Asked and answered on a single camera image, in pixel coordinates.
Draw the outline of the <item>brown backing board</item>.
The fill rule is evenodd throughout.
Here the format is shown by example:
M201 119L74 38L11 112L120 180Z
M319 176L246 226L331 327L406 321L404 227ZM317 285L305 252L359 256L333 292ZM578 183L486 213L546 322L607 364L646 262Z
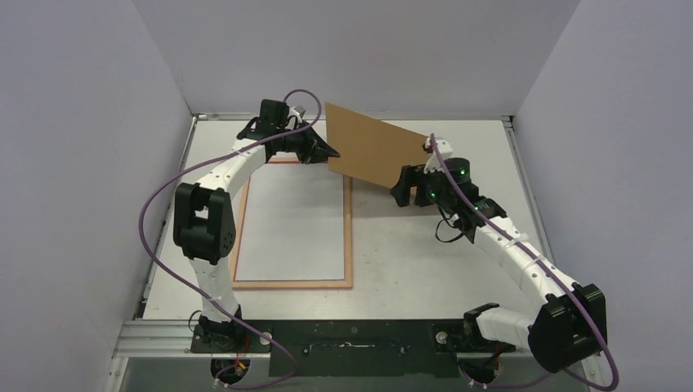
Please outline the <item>brown backing board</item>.
M328 103L327 143L339 152L328 160L331 172L391 188L403 166L427 161L426 136Z

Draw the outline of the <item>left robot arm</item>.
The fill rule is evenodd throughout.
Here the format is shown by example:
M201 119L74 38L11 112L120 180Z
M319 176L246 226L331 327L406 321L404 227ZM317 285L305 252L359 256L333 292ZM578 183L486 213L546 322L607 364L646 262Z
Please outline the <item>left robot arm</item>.
M240 349L246 330L226 259L236 240L233 197L251 175L278 153L293 153L303 164L325 163L340 153L284 101L265 99L260 113L236 136L226 158L194 183L182 182L174 198L172 237L193 267L203 291L196 330L201 341L223 352Z

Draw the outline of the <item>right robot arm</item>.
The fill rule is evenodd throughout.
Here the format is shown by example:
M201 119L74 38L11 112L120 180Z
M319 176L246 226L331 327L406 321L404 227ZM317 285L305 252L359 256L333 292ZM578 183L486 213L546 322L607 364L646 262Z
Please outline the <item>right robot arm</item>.
M465 158L448 158L449 173L405 165L391 188L399 207L434 206L461 238L491 255L531 304L528 314L496 303L463 316L462 339L472 350L494 342L528 350L556 373L601 352L607 342L606 298L594 284L562 273L515 226L503 208L480 193Z

